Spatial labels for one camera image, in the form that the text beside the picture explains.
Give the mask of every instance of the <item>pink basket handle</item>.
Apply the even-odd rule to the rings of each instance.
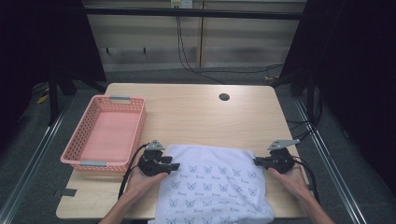
[[[131,96],[128,95],[110,95],[111,100],[131,100]]]
[[[106,166],[105,161],[81,161],[79,164],[82,166],[101,166],[101,167]]]

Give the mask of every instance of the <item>electrical cable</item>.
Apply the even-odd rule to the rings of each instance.
[[[181,34],[180,17],[176,17],[176,20],[177,20],[177,51],[178,51],[178,58],[180,59],[180,63],[181,63],[181,65],[184,67],[184,69],[186,69],[186,70],[189,71],[189,72],[193,72],[195,75],[198,75],[198,76],[200,76],[200,77],[210,78],[210,79],[212,79],[212,80],[214,80],[214,81],[216,81],[216,82],[218,82],[218,83],[220,83],[220,84],[225,85],[224,82],[222,82],[222,81],[220,81],[220,80],[218,80],[218,79],[216,79],[216,78],[208,77],[208,76],[202,75],[202,74],[200,74],[200,73],[198,73],[198,72],[196,72],[196,71],[194,71],[194,70],[192,69],[192,67],[191,67],[190,64],[189,64],[189,61],[187,60],[186,51],[184,50],[184,42],[183,42],[183,37],[182,37],[182,34]],[[183,50],[184,59],[185,59],[186,64],[187,64],[188,67],[186,67],[186,65],[185,65],[185,64],[183,63],[183,61],[181,60],[180,43],[181,43],[181,47],[182,47],[182,50]]]
[[[319,94],[318,94],[318,103],[317,103],[317,108],[316,108],[316,111],[315,111],[314,120],[301,121],[303,123],[309,123],[310,126],[311,126],[310,130],[308,130],[308,131],[306,131],[304,133],[298,134],[296,136],[293,136],[293,139],[299,138],[299,137],[302,136],[300,138],[300,141],[303,141],[309,134],[311,134],[314,130],[316,130],[317,127],[318,127],[318,124],[320,122],[320,118],[321,118],[322,113],[323,113],[323,95],[322,95],[321,92],[319,92]],[[300,125],[301,124],[296,125],[296,126],[290,128],[290,130],[295,129],[295,128],[297,128]]]
[[[120,191],[119,191],[119,198],[122,196],[122,194],[123,194],[123,192],[124,192],[125,185],[126,185],[126,182],[128,181],[129,175],[131,174],[132,170],[133,170],[136,166],[138,166],[138,165],[136,165],[136,166],[132,167],[132,164],[134,163],[134,159],[136,158],[137,153],[138,153],[142,148],[145,148],[145,147],[148,146],[148,145],[149,145],[149,143],[140,146],[140,147],[137,149],[137,151],[134,153],[134,155],[132,156],[132,159],[131,159],[131,161],[130,161],[130,163],[129,163],[129,165],[128,165],[128,169],[126,170],[125,175],[123,176],[123,179],[122,179],[122,182],[121,182]]]
[[[294,160],[294,161],[297,162],[298,164],[302,165],[305,168],[305,170],[308,172],[308,174],[309,174],[309,176],[311,178],[312,191],[314,193],[314,197],[318,201],[318,203],[320,204],[317,180],[315,179],[314,173],[312,172],[311,168],[309,167],[308,163],[306,163],[306,161],[302,160],[299,157],[295,157],[295,158],[299,159],[300,161],[297,161],[297,160]]]
[[[184,61],[186,62],[187,66],[183,63],[183,60],[182,60],[182,58],[181,58],[180,43],[181,43],[181,48],[182,48],[182,51],[183,51]],[[210,79],[212,79],[212,80],[214,80],[214,81],[217,81],[218,83],[221,83],[221,84],[225,84],[225,83],[222,82],[222,81],[220,81],[220,80],[218,80],[218,79],[216,79],[216,78],[209,77],[209,76],[205,76],[205,75],[203,75],[203,73],[254,74],[254,73],[262,73],[262,72],[265,72],[265,73],[267,74],[267,76],[268,76],[268,79],[267,79],[267,84],[268,84],[268,82],[269,82],[269,74],[268,74],[268,71],[269,71],[269,70],[272,70],[272,69],[275,69],[275,68],[277,68],[277,67],[283,65],[283,63],[271,64],[271,65],[269,65],[269,66],[266,66],[265,69],[262,69],[262,70],[256,70],[256,71],[243,71],[243,72],[241,72],[241,71],[228,71],[228,70],[196,71],[196,70],[194,70],[194,69],[190,66],[189,61],[187,60],[186,51],[184,50],[184,42],[183,42],[183,37],[182,37],[182,33],[181,33],[181,22],[180,22],[180,17],[177,17],[177,51],[178,51],[178,58],[179,58],[179,60],[180,60],[181,65],[184,67],[184,69],[186,69],[186,70],[189,71],[189,72],[193,72],[194,74],[196,74],[196,75],[198,75],[198,76],[200,76],[200,77],[207,77],[207,78],[210,78]]]
[[[286,122],[287,123],[298,123],[298,124],[300,124],[300,123],[308,123],[309,121],[304,121],[304,120],[301,120],[301,121],[297,121],[297,120],[286,120]]]
[[[305,122],[301,122],[301,123],[295,125],[294,127],[289,128],[289,130],[290,130],[290,131],[291,131],[291,130],[294,130],[294,129],[300,127],[300,126],[303,125],[303,124],[305,124]]]
[[[268,73],[268,70],[265,71],[265,74],[267,74],[267,81],[265,82],[265,86],[268,86],[270,83],[270,74]]]

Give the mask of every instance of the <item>wall outlet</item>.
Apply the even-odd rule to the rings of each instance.
[[[181,8],[192,8],[192,0],[181,0]]]
[[[171,0],[171,8],[181,8],[181,0]]]

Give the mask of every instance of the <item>black cable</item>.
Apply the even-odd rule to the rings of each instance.
[[[320,204],[320,199],[319,199],[319,194],[318,194],[318,187],[317,187],[317,180],[315,179],[314,173],[312,172],[311,168],[309,167],[308,163],[306,161],[303,161],[301,158],[298,158],[301,161],[294,160],[298,164],[302,165],[305,170],[308,172],[310,178],[311,178],[311,183],[312,183],[312,191],[314,192],[314,197]]]
[[[309,121],[306,121],[306,120],[297,121],[297,120],[289,120],[289,119],[287,119],[286,122],[287,123],[298,123],[298,124],[302,123],[302,124],[304,124],[304,123],[308,123]]]
[[[181,43],[181,48],[182,48],[182,51],[183,51],[184,60],[185,60],[185,62],[186,62],[186,64],[187,64],[188,67],[183,63],[183,60],[181,59],[180,43]],[[218,79],[215,79],[215,78],[213,78],[213,77],[208,77],[208,76],[202,75],[202,73],[253,74],[253,73],[262,73],[262,72],[265,72],[265,73],[267,73],[267,76],[269,76],[269,74],[268,74],[268,71],[269,71],[269,70],[275,69],[275,68],[277,68],[277,67],[283,65],[283,63],[271,64],[271,65],[269,65],[269,66],[266,66],[265,69],[262,69],[262,70],[256,70],[256,71],[243,71],[243,72],[241,72],[241,71],[227,71],[227,70],[196,71],[196,70],[194,70],[194,69],[190,66],[189,61],[187,60],[186,51],[184,50],[184,42],[183,42],[183,37],[182,37],[182,33],[181,33],[180,17],[177,17],[177,51],[178,51],[178,58],[179,58],[179,60],[180,60],[181,65],[184,67],[184,69],[186,69],[186,70],[189,71],[189,72],[193,72],[194,74],[196,74],[196,75],[198,75],[198,76],[210,78],[210,79],[212,79],[212,80],[214,80],[214,81],[217,81],[217,82],[219,82],[219,83],[221,83],[221,84],[225,84],[225,83],[222,82],[222,81],[220,81],[220,80],[218,80]]]
[[[212,79],[212,80],[214,80],[214,81],[216,81],[218,83],[221,83],[221,84],[225,85],[224,82],[222,82],[222,81],[220,81],[218,79],[215,79],[213,77],[204,76],[204,75],[200,74],[199,72],[194,71],[194,69],[192,69],[192,67],[189,64],[189,61],[187,60],[186,51],[184,50],[184,42],[183,42],[183,37],[182,37],[182,34],[181,34],[180,17],[176,17],[176,21],[177,21],[177,51],[178,51],[178,58],[180,59],[180,63],[184,67],[184,69],[186,69],[189,72],[193,72],[195,75],[198,75],[200,77],[210,78],[210,79]],[[182,47],[183,54],[184,54],[184,59],[185,59],[186,64],[187,64],[188,67],[186,67],[186,65],[181,60],[180,42],[181,42],[181,47]]]
[[[267,81],[265,82],[265,86],[268,86],[268,84],[270,83],[270,74],[268,73],[268,70],[265,71],[265,74],[267,74]]]
[[[315,115],[314,115],[314,120],[307,120],[307,121],[289,121],[289,120],[287,120],[287,122],[299,123],[298,125],[290,128],[290,130],[293,130],[293,129],[299,127],[302,123],[308,123],[311,126],[311,128],[308,131],[298,134],[296,136],[293,136],[293,139],[299,138],[302,136],[300,138],[300,141],[303,141],[309,134],[311,134],[314,130],[316,130],[318,127],[318,124],[320,122],[322,113],[323,113],[323,95],[320,92],[318,95],[318,103],[317,103],[317,108],[316,108]]]
[[[146,146],[148,146],[148,145],[149,145],[149,143],[144,144],[144,145],[142,145],[141,147],[139,147],[139,148],[137,149],[137,151],[134,153],[134,155],[132,156],[132,159],[131,159],[131,161],[130,161],[130,163],[129,163],[129,165],[128,165],[128,169],[126,170],[125,175],[123,176],[123,179],[122,179],[122,182],[121,182],[120,192],[119,192],[119,198],[122,196],[122,194],[123,194],[123,192],[124,192],[125,185],[126,185],[126,182],[128,181],[129,175],[131,174],[132,170],[137,166],[137,165],[136,165],[136,166],[132,167],[132,164],[134,163],[134,159],[136,158],[137,153],[138,153],[142,148],[144,148],[144,147],[146,147]]]
[[[302,72],[304,71],[304,69],[302,68],[297,68],[295,69],[293,72],[291,72],[290,74],[288,74],[287,76],[280,76],[279,79],[273,83],[271,83],[271,87],[276,88],[280,85],[286,84],[286,83],[290,83],[292,82],[292,80],[299,76]]]
[[[308,121],[287,121],[287,120],[286,120],[286,122],[288,122],[288,123],[297,123],[295,126],[289,128],[290,131],[293,130],[293,129],[296,129],[296,128],[298,128],[298,127],[300,127],[300,126],[303,125],[303,124],[308,123]]]

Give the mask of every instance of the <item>table hole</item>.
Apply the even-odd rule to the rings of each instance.
[[[230,95],[227,94],[227,93],[222,93],[222,94],[219,95],[219,98],[222,101],[228,101],[228,100],[230,100]]]

